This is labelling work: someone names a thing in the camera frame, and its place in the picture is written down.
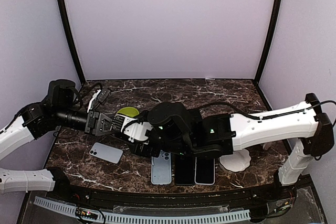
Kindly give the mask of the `silver white phone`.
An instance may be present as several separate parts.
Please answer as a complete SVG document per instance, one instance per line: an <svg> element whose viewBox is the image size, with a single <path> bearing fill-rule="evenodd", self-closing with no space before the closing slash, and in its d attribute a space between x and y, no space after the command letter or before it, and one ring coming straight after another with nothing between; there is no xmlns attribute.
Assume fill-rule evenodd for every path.
<svg viewBox="0 0 336 224"><path fill-rule="evenodd" d="M109 163L117 164L123 155L123 150L96 142L89 154Z"/></svg>

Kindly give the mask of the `black phone case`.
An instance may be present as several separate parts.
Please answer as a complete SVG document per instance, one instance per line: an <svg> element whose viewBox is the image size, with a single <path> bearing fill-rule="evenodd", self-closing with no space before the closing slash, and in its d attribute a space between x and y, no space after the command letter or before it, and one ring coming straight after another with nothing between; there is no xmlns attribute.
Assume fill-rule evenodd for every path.
<svg viewBox="0 0 336 224"><path fill-rule="evenodd" d="M194 185L194 159L186 156L175 157L175 184L179 186Z"/></svg>

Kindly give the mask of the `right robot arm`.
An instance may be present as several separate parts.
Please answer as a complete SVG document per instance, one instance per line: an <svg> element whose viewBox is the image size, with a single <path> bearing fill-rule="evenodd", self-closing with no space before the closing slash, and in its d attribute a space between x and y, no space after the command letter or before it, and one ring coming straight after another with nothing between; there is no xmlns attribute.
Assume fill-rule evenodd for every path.
<svg viewBox="0 0 336 224"><path fill-rule="evenodd" d="M321 109L322 102L308 93L304 101L280 110L201 117L200 108L164 102L127 120L122 126L134 143L134 153L157 156L160 151L197 159L231 156L248 147L293 138L295 148L275 173L268 188L280 199L295 184L313 159L321 158L334 144L334 123Z"/></svg>

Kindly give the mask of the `light blue phone case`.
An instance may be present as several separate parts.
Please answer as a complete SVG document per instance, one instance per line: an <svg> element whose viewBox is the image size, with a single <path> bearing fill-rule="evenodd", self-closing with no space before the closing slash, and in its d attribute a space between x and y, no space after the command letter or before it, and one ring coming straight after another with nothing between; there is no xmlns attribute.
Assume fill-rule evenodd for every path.
<svg viewBox="0 0 336 224"><path fill-rule="evenodd" d="M151 183L154 185L169 185L171 182L171 154L161 151L158 157L152 157L151 160Z"/></svg>

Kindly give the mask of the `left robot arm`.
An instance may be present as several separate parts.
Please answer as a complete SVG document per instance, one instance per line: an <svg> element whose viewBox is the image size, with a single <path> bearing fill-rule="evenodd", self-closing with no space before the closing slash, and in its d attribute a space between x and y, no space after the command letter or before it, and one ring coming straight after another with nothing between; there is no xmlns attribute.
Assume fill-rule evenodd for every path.
<svg viewBox="0 0 336 224"><path fill-rule="evenodd" d="M48 132L55 131L59 126L93 136L112 133L112 118L99 111L83 111L82 105L82 97L73 81L51 81L42 101L21 108L1 130L1 158ZM67 176L58 167L42 170L1 169L1 194L54 191L61 200L69 201L74 197L74 189L68 184Z"/></svg>

